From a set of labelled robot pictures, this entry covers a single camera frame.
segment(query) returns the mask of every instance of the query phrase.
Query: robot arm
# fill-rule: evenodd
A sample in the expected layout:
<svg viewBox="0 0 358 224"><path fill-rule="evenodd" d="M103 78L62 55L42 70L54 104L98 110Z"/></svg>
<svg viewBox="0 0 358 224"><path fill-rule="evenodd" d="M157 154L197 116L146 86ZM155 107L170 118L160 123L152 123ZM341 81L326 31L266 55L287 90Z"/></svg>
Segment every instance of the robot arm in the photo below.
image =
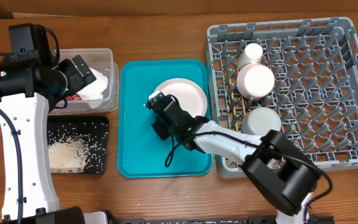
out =
<svg viewBox="0 0 358 224"><path fill-rule="evenodd" d="M77 208L59 211L59 199L50 175L47 115L59 101L74 95L96 77L79 55L72 60L76 66L68 59L59 63L58 53L53 58L47 32L52 31L40 25L10 26L13 53L0 63L0 109L17 129L22 160L22 172L18 172L12 131L0 115L6 178L2 219L6 222L17 219L21 203L20 213L24 218L52 212L56 217L57 213L81 211L79 208L79 211ZM22 187L19 175L22 175ZM22 192L23 198L18 198L18 192Z"/></svg>
<svg viewBox="0 0 358 224"><path fill-rule="evenodd" d="M310 169L315 165L277 131L261 137L222 128L203 116L193 118L180 108L175 97L159 91L149 96L145 106L155 112L152 126L162 140L172 134L190 151L237 162L266 200L288 216L298 214L316 188L321 175L315 172L317 167ZM272 159L284 156L287 161L277 173L267 166Z"/></svg>

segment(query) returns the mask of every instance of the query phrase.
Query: wooden table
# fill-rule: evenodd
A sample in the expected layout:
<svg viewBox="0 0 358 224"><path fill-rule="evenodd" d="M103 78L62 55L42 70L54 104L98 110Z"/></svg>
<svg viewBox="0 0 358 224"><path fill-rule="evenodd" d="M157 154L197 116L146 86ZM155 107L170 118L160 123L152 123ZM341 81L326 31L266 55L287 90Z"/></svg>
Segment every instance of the wooden table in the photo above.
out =
<svg viewBox="0 0 358 224"><path fill-rule="evenodd" d="M197 58L204 61L206 30L213 24L333 16L352 19L358 33L358 12L0 20L0 52L10 51L9 25L32 22L51 28L62 49L110 48L121 70L134 60ZM103 175L52 175L62 208L79 205L84 212L109 209L118 218L146 219L276 214L276 209L248 179L222 179L215 167L202 177L123 177L116 168L118 110L109 113L108 118L111 132L106 172ZM316 202L311 212L334 215L337 223L358 223L358 170L330 175L334 181L333 193ZM317 192L327 186L322 180ZM0 131L0 217L3 198L4 157Z"/></svg>

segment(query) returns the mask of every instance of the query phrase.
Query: wood grain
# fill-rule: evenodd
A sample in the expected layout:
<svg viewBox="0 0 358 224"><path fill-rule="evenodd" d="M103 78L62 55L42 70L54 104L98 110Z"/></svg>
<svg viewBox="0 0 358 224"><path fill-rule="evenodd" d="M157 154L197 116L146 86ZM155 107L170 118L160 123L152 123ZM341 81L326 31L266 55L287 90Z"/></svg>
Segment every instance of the wood grain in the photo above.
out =
<svg viewBox="0 0 358 224"><path fill-rule="evenodd" d="M358 11L355 0L0 0L11 12L68 16L150 16L255 12Z"/></svg>
<svg viewBox="0 0 358 224"><path fill-rule="evenodd" d="M62 49L110 48L119 70L133 60L197 58L204 61L206 30L211 25L331 16L349 17L358 33L358 12L15 19L0 20L0 52L10 51L9 25L33 22L51 28ZM118 218L146 219L276 213L248 179L224 180L215 167L202 177L123 177L116 168L118 110L107 116L111 131L106 172L103 175L52 175L62 208L79 205L84 212L110 209ZM0 215L4 198L3 159L0 132ZM316 202L311 212L334 215L336 223L358 223L358 170L330 175L334 192ZM327 183L320 181L317 192L326 187Z"/></svg>

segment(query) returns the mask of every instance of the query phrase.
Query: clear plastic container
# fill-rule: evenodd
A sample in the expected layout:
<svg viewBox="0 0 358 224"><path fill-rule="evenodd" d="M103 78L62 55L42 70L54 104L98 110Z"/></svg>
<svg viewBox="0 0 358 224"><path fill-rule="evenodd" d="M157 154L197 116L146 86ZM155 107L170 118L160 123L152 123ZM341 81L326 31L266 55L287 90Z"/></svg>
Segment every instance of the clear plastic container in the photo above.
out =
<svg viewBox="0 0 358 224"><path fill-rule="evenodd" d="M118 105L119 81L117 64L112 60L110 49L62 49L60 61L80 55L89 68L93 68L108 78L108 87L103 91L103 99L69 100L65 109L54 109L49 114L79 114L113 111Z"/></svg>

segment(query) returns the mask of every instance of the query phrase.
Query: dish rack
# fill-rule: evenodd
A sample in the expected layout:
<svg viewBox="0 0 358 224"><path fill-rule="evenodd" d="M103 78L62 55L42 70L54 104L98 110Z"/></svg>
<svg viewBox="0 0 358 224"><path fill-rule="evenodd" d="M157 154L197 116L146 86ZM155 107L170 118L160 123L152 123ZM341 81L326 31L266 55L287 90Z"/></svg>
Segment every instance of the dish rack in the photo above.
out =
<svg viewBox="0 0 358 224"><path fill-rule="evenodd" d="M318 167L358 169L358 38L350 19L216 25L207 35L212 118L219 125L241 131L244 115L265 106ZM275 75L273 90L259 100L241 97L236 87L237 61L250 43L262 46L261 63ZM216 156L216 165L224 178L245 177L226 158Z"/></svg>

